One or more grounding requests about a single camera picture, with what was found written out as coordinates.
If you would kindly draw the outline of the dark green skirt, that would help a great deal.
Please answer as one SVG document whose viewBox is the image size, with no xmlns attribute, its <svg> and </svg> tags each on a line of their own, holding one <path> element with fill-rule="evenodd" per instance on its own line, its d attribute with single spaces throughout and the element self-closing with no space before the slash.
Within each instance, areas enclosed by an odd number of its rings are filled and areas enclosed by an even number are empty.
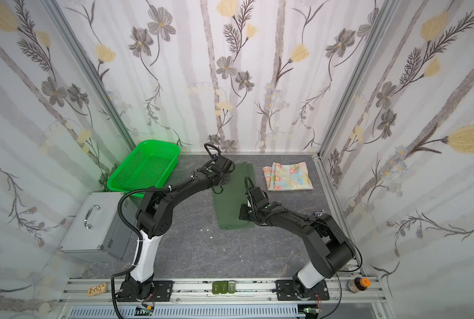
<svg viewBox="0 0 474 319">
<path fill-rule="evenodd" d="M 214 209 L 218 225 L 222 230 L 254 228 L 253 221 L 240 219 L 241 205 L 247 204 L 245 177 L 255 182 L 254 167 L 251 163 L 243 162 L 235 166 L 230 174 L 230 183 L 223 186 L 221 194 L 213 194 Z"/>
</svg>

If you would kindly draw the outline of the floral pastel skirt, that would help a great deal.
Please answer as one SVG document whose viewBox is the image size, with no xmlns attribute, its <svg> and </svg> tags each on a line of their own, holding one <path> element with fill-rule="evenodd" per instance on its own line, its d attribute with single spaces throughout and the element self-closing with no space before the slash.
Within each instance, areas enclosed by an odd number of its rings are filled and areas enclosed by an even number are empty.
<svg viewBox="0 0 474 319">
<path fill-rule="evenodd" d="M 268 191 L 313 190 L 306 162 L 280 164 L 262 168 Z"/>
</svg>

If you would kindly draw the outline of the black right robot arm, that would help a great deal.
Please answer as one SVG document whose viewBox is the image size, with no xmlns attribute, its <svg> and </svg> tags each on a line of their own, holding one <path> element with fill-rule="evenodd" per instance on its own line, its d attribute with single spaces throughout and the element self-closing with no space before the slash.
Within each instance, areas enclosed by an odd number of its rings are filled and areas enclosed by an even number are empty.
<svg viewBox="0 0 474 319">
<path fill-rule="evenodd" d="M 295 294 L 304 299 L 320 282 L 331 279 L 356 255 L 351 240 L 328 214 L 318 217 L 292 211 L 281 203 L 270 202 L 259 187 L 246 190 L 247 204 L 240 218 L 262 227 L 277 227 L 298 236 L 310 261 L 293 276 Z"/>
</svg>

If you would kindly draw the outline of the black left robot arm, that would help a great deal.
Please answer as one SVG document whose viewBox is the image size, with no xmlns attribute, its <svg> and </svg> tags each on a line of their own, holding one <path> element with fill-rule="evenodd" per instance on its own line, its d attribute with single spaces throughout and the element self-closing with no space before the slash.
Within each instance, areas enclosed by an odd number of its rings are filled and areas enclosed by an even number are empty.
<svg viewBox="0 0 474 319">
<path fill-rule="evenodd" d="M 177 185 L 130 191 L 120 199 L 118 216 L 137 235 L 137 248 L 131 266 L 110 278 L 113 304 L 145 300 L 155 292 L 155 258 L 162 236 L 173 224 L 174 208 L 198 192 L 215 190 L 229 183 L 234 169 L 235 164 L 230 159 L 212 155 L 205 165 Z M 123 202 L 139 193 L 144 196 L 135 216 L 136 222 L 130 222 L 123 215 Z"/>
</svg>

